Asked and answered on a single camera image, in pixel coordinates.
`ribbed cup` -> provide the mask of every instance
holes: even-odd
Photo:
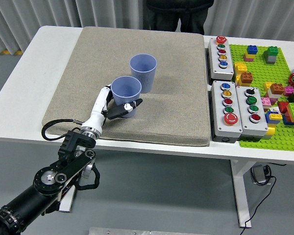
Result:
[[[130,59],[129,65],[132,76],[137,78],[142,84],[141,93],[150,92],[156,74],[156,58],[149,54],[138,54]]]
[[[111,83],[111,91],[116,105],[122,105],[139,99],[142,85],[135,77],[122,76],[114,79]],[[135,115],[137,108],[123,118],[130,118]]]

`black cable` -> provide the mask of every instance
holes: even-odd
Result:
[[[278,163],[269,163],[269,164],[280,165],[280,166],[286,166],[287,165],[287,164],[278,164]]]
[[[96,189],[96,188],[98,188],[99,181],[100,181],[100,173],[97,170],[95,164],[92,167],[92,171],[95,173],[95,182],[94,182],[94,184],[92,184],[92,185],[83,185],[83,186],[79,185],[79,181],[80,181],[80,179],[82,177],[82,174],[80,172],[79,173],[79,176],[78,176],[78,180],[74,183],[74,186],[75,186],[75,188],[77,190],[81,191],[81,190],[89,190],[89,189]]]
[[[46,136],[46,130],[47,130],[49,127],[52,127],[53,125],[58,124],[58,123],[61,123],[61,122],[74,122],[74,123],[79,124],[79,125],[82,124],[81,121],[78,121],[78,120],[75,120],[75,119],[56,119],[56,120],[49,121],[49,122],[47,122],[47,123],[43,126],[43,128],[41,129],[41,135],[43,136],[43,138],[44,138],[45,140],[47,140],[47,141],[56,141],[56,140],[59,140],[59,139],[65,137],[65,136],[67,135],[67,133],[65,133],[65,134],[63,134],[63,135],[61,135],[61,136],[59,136],[59,137],[53,138],[53,139],[52,139],[52,138],[48,138],[48,137]]]
[[[255,212],[254,212],[254,214],[251,216],[251,218],[250,218],[249,220],[245,221],[245,228],[244,228],[243,231],[240,233],[240,235],[242,235],[243,232],[245,231],[245,229],[246,229],[246,223],[249,222],[249,221],[251,221],[251,219],[255,216],[255,214],[256,214],[257,209],[259,208],[259,206],[260,206],[260,205],[263,203],[263,201],[265,201],[265,199],[266,199],[267,197],[269,197],[269,195],[271,194],[272,189],[273,189],[273,187],[274,187],[274,185],[275,185],[275,182],[276,182],[276,177],[275,177],[275,176],[270,176],[270,178],[274,178],[274,183],[272,184],[272,186],[271,186],[271,188],[270,188],[270,192],[269,192],[268,195],[267,195],[263,200],[261,200],[261,202],[258,204],[258,206],[256,207]]]

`red button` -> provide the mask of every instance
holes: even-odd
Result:
[[[224,115],[224,121],[228,125],[234,125],[238,122],[239,118],[234,113],[228,113]]]
[[[259,123],[260,116],[258,114],[252,114],[249,116],[249,120],[253,123]]]
[[[226,42],[226,38],[223,37],[223,36],[218,36],[216,38],[216,41],[217,41],[218,44],[224,44]]]
[[[226,54],[226,51],[221,49],[218,51],[218,55],[225,55]]]
[[[233,101],[227,98],[227,99],[224,99],[222,103],[225,107],[227,107],[227,106],[231,106],[233,104]]]

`person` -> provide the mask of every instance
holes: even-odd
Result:
[[[151,30],[175,32],[181,19],[181,32],[204,35],[208,8],[214,0],[146,0]]]

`lego baseplate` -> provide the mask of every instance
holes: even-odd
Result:
[[[247,46],[244,45],[230,45],[233,63],[244,62],[246,48]],[[244,62],[247,65],[248,72],[253,74],[251,86],[259,88],[261,97],[266,93],[264,89],[265,82],[282,83],[283,86],[287,86],[288,78],[291,74],[281,48],[279,48],[276,63],[274,65],[266,64],[263,53],[267,48],[268,47],[258,47],[258,53],[254,61]],[[279,101],[294,102],[294,100],[288,100],[288,97],[284,97],[283,95],[281,95]],[[260,140],[259,142],[240,141],[240,146],[246,148],[294,151],[294,126],[284,125],[281,121],[276,126],[275,134],[271,139]]]

